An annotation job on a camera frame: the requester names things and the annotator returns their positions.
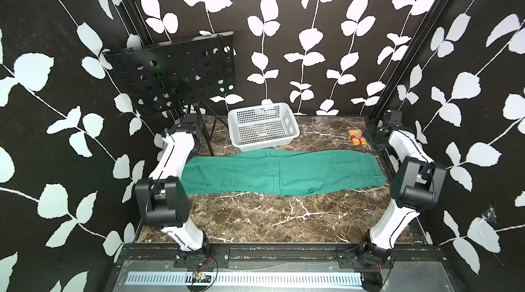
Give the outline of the green long pants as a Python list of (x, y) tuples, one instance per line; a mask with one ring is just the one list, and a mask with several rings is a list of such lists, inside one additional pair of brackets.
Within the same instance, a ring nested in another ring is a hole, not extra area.
[(314, 196), (383, 186), (386, 177), (370, 153), (262, 149), (229, 157), (195, 157), (185, 166), (181, 182), (189, 195), (254, 192)]

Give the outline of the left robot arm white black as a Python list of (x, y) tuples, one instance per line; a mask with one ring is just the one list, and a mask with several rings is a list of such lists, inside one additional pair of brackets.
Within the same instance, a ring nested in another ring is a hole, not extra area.
[(202, 128), (200, 114), (187, 114), (180, 124), (165, 130), (161, 160), (133, 191), (145, 224), (169, 236), (183, 252), (210, 256), (206, 234), (190, 218), (191, 204), (181, 181), (185, 165), (202, 145)]

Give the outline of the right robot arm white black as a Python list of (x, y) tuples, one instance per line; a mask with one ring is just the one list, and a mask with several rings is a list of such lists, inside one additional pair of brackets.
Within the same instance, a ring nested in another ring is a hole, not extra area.
[(382, 125), (365, 136), (380, 150), (393, 149), (401, 161), (390, 183), (388, 208), (356, 251), (363, 266), (373, 267), (388, 260), (399, 235), (414, 218), (436, 206), (447, 170), (425, 153), (416, 135), (403, 125), (401, 111), (385, 111)]

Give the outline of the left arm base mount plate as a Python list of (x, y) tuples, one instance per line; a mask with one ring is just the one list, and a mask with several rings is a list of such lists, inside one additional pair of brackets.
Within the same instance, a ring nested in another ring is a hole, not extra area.
[(209, 254), (204, 251), (179, 252), (174, 261), (174, 268), (196, 270), (206, 265), (205, 270), (227, 268), (231, 249), (222, 244), (211, 244)]

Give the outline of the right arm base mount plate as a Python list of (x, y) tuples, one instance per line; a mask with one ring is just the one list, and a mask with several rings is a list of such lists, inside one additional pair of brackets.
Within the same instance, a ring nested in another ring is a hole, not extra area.
[(359, 245), (352, 248), (338, 248), (334, 256), (340, 268), (355, 270), (381, 271), (384, 268), (391, 269), (396, 261), (389, 250), (376, 247), (362, 248)]

